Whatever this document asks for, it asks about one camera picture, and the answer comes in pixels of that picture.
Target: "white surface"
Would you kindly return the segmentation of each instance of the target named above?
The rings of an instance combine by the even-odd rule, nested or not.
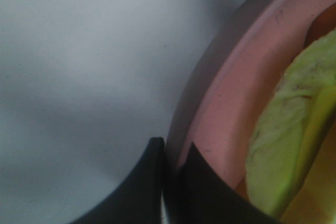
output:
[[[0,0],[0,223],[66,223],[166,136],[244,0]]]

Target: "pink bowl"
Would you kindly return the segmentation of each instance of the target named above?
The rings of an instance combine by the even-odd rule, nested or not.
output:
[[[245,175],[256,120],[312,21],[336,0],[248,0],[197,64],[167,139],[173,176],[192,143],[231,188]]]

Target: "black object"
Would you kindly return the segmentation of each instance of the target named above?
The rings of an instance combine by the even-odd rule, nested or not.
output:
[[[160,224],[164,141],[152,138],[124,182],[72,224]]]
[[[165,200],[173,224],[279,224],[227,186],[194,144],[177,180],[165,184]]]

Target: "pink plate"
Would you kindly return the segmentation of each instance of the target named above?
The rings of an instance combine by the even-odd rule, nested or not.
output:
[[[194,143],[231,188],[248,140],[312,21],[336,0],[248,0],[197,64],[175,112],[166,154],[173,173]]]

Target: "black plastic piece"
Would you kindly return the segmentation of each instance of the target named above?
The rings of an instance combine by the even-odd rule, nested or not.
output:
[[[163,139],[150,139],[124,182],[72,224],[160,224],[163,155]]]
[[[165,200],[172,224],[279,224],[227,186],[194,144],[175,186],[165,185]]]

